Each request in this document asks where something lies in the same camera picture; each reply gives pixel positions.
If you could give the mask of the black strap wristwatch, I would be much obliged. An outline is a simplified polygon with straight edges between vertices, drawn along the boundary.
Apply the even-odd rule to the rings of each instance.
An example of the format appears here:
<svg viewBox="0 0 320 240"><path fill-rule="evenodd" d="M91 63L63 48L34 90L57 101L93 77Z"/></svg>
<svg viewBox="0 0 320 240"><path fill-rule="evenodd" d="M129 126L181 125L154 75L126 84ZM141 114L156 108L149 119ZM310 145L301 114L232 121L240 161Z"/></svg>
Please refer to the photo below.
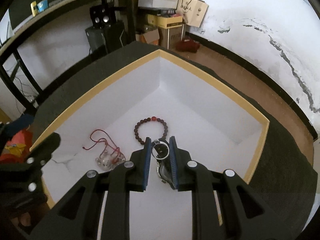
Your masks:
<svg viewBox="0 0 320 240"><path fill-rule="evenodd" d="M154 140L151 144L151 154L157 162L157 174L161 182L175 189L170 161L169 143L163 139Z"/></svg>

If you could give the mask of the yellow cardboard box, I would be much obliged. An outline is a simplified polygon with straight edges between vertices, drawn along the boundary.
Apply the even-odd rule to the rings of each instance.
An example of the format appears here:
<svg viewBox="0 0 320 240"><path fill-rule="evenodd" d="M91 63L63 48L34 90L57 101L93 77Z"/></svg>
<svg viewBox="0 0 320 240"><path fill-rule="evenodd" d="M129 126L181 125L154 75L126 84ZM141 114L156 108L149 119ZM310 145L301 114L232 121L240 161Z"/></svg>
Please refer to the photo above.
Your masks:
<svg viewBox="0 0 320 240"><path fill-rule="evenodd" d="M163 17L147 14L146 19L149 25L153 25L163 29L179 27L183 24L183 16Z"/></svg>

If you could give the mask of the black speaker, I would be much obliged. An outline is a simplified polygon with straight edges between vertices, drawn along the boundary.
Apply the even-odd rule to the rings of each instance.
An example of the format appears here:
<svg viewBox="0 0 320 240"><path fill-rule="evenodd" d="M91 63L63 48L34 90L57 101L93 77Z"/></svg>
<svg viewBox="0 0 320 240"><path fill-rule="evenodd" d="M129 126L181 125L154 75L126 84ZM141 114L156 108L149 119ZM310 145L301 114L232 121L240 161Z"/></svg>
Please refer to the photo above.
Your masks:
<svg viewBox="0 0 320 240"><path fill-rule="evenodd" d="M108 5L95 5L89 9L90 18L92 20L93 28L100 29L107 25L116 23L116 15L112 7Z"/></svg>

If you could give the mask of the brown paper bag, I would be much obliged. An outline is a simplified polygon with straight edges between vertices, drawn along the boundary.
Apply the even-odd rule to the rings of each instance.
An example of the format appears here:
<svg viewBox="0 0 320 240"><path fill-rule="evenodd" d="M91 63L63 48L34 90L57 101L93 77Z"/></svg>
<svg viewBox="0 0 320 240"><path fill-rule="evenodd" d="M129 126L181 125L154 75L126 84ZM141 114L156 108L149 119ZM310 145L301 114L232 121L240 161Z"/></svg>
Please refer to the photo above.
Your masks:
<svg viewBox="0 0 320 240"><path fill-rule="evenodd" d="M208 4L202 0L178 0L177 13L186 25L199 28L207 12Z"/></svg>

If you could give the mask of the dark green table mat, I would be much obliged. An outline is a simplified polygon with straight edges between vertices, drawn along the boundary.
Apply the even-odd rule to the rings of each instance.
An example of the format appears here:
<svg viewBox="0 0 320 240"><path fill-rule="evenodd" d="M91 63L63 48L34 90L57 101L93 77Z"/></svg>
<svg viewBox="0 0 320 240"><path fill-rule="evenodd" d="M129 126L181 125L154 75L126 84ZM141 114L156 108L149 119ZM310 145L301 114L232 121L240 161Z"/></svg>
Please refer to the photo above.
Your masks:
<svg viewBox="0 0 320 240"><path fill-rule="evenodd" d="M157 50L166 51L159 46L135 41L110 54L98 49L71 66L36 97L40 109L36 114L34 139L98 82ZM270 120L265 146L249 185L280 217L293 238L297 238L313 206L317 172L300 151L290 132L269 111L210 68L194 61L189 63L238 93Z"/></svg>

